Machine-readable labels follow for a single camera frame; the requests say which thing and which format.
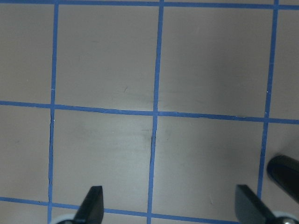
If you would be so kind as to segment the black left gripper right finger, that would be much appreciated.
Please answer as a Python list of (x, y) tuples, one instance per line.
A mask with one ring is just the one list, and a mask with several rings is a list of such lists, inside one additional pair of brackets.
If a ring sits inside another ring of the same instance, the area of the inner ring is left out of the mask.
[(283, 212), (272, 212), (247, 185), (235, 187), (235, 216), (241, 224), (297, 224)]

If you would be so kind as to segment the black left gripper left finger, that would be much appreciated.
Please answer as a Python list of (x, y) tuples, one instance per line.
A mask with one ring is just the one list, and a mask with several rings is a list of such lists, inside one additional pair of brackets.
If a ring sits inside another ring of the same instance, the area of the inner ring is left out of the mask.
[(52, 220), (53, 224), (101, 224), (104, 217), (102, 186), (92, 186), (75, 214), (64, 214)]

